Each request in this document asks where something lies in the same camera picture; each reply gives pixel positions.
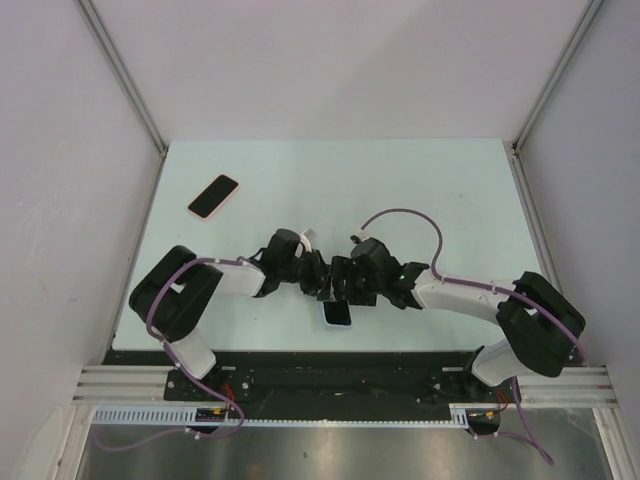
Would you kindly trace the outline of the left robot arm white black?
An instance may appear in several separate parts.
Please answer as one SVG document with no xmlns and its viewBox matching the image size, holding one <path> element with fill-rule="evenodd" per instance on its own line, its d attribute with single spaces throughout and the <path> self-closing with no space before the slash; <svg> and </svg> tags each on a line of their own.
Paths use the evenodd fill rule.
<svg viewBox="0 0 640 480">
<path fill-rule="evenodd" d="M 198 323 L 216 293 L 263 298 L 282 283 L 297 284 L 317 296 L 327 286 L 330 265 L 311 245 L 312 233 L 279 229 L 267 246 L 235 260 L 199 257 L 182 245 L 172 247 L 129 295 L 129 308 L 187 374 L 186 387 L 197 398 L 214 397 L 221 376 L 216 355 Z"/>
</svg>

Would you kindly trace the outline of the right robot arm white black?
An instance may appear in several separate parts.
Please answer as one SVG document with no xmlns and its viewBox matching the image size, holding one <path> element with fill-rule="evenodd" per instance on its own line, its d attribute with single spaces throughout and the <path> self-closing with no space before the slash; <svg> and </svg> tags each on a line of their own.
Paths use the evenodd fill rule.
<svg viewBox="0 0 640 480">
<path fill-rule="evenodd" d="M 375 238 L 334 257 L 330 291 L 337 301 L 373 306 L 378 297 L 404 310 L 444 310 L 498 326 L 503 340 L 479 348 L 461 376 L 463 393 L 484 401 L 497 385 L 524 373 L 558 377 L 584 317 L 541 275 L 526 271 L 513 282 L 482 283 L 437 273 L 434 266 L 400 263 Z"/>
</svg>

